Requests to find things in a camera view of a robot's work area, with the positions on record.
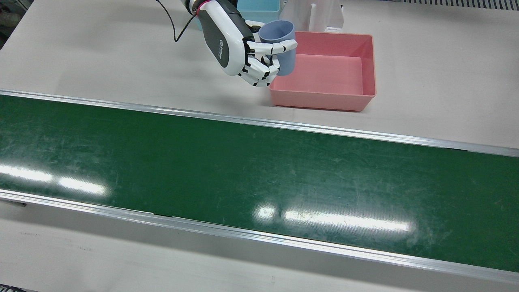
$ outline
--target logo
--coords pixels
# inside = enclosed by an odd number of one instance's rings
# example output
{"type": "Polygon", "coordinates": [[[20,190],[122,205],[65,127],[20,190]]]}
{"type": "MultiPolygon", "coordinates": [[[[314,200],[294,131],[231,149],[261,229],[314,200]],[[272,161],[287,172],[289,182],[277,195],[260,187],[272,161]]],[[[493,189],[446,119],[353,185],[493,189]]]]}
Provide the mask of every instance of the logo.
{"type": "Polygon", "coordinates": [[[223,51],[224,51],[224,41],[220,40],[220,50],[218,50],[218,57],[220,58],[220,60],[222,59],[223,51]]]}

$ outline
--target metal edge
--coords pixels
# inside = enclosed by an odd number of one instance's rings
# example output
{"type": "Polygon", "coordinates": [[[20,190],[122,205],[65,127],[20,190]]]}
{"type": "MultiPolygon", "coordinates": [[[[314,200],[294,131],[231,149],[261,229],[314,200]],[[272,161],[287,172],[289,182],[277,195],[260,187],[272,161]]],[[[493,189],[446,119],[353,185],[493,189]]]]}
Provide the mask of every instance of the metal edge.
{"type": "Polygon", "coordinates": [[[519,284],[519,273],[471,266],[468,264],[400,255],[367,248],[308,240],[304,238],[278,235],[235,227],[228,227],[224,225],[206,223],[178,217],[165,217],[154,215],[152,213],[139,212],[114,207],[106,207],[88,203],[80,203],[75,201],[63,200],[59,198],[51,198],[3,189],[0,189],[0,198],[3,198],[8,201],[32,203],[81,211],[84,213],[90,213],[109,218],[154,225],[159,227],[172,228],[177,230],[184,230],[189,232],[202,233],[206,235],[236,238],[243,240],[254,240],[258,242],[272,243],[288,247],[319,251],[322,253],[334,254],[353,259],[368,260],[408,268],[417,268],[428,271],[443,272],[448,274],[479,278],[483,280],[519,284]]]}
{"type": "Polygon", "coordinates": [[[60,102],[75,103],[75,104],[95,105],[98,107],[105,107],[105,108],[124,109],[124,110],[131,110],[131,111],[159,113],[159,114],[176,115],[176,116],[184,116],[184,117],[194,117],[194,118],[202,118],[205,120],[231,122],[231,123],[237,123],[237,124],[299,130],[299,131],[315,132],[315,133],[320,133],[320,134],[329,134],[329,135],[337,135],[337,136],[379,140],[379,141],[386,141],[386,142],[397,142],[397,143],[429,146],[429,147],[436,147],[436,148],[449,148],[449,149],[457,149],[457,150],[466,150],[466,151],[477,152],[477,153],[497,154],[497,155],[503,155],[503,156],[519,157],[519,149],[492,146],[492,145],[481,145],[481,144],[466,143],[466,142],[421,138],[421,137],[413,137],[413,136],[406,136],[406,135],[388,134],[388,133],[382,133],[382,132],[354,130],[354,129],[338,128],[338,127],[319,126],[319,125],[311,125],[311,124],[295,123],[295,122],[274,121],[274,120],[266,120],[266,119],[262,119],[262,118],[247,118],[247,117],[230,116],[230,115],[216,114],[216,113],[197,112],[197,111],[191,111],[191,110],[170,109],[170,108],[154,107],[151,105],[140,105],[140,104],[134,104],[134,103],[103,101],[103,100],[96,100],[96,99],[75,98],[75,97],[58,96],[58,95],[37,94],[34,92],[24,92],[24,91],[1,89],[1,88],[0,88],[0,94],[11,95],[11,96],[16,96],[16,97],[49,100],[49,101],[60,101],[60,102]]]}

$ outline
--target blue bin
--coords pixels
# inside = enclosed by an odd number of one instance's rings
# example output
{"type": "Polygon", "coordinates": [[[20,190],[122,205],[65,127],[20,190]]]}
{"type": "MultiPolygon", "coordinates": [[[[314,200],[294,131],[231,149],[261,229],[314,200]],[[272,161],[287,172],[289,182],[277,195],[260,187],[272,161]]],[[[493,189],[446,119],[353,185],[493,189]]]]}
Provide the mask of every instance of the blue bin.
{"type": "MultiPolygon", "coordinates": [[[[264,23],[278,20],[281,13],[279,0],[238,0],[238,10],[243,18],[264,23]]],[[[200,21],[196,21],[202,30],[200,21]]]]}

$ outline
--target white stand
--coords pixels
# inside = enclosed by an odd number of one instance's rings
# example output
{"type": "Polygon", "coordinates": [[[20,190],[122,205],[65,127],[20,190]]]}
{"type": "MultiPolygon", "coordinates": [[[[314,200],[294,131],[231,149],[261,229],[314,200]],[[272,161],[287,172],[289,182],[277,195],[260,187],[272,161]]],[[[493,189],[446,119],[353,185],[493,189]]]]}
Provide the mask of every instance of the white stand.
{"type": "Polygon", "coordinates": [[[292,21],[297,31],[342,32],[344,25],[338,0],[287,1],[280,19],[292,21]]]}

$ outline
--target black joint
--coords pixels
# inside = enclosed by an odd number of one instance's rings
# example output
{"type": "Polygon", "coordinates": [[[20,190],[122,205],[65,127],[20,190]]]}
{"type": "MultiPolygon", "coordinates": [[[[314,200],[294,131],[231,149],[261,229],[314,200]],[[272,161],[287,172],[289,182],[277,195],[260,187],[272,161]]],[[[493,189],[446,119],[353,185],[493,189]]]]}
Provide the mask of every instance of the black joint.
{"type": "Polygon", "coordinates": [[[259,25],[249,26],[249,29],[251,30],[252,33],[257,33],[258,31],[260,31],[260,28],[261,28],[261,26],[259,26],[259,25]]]}

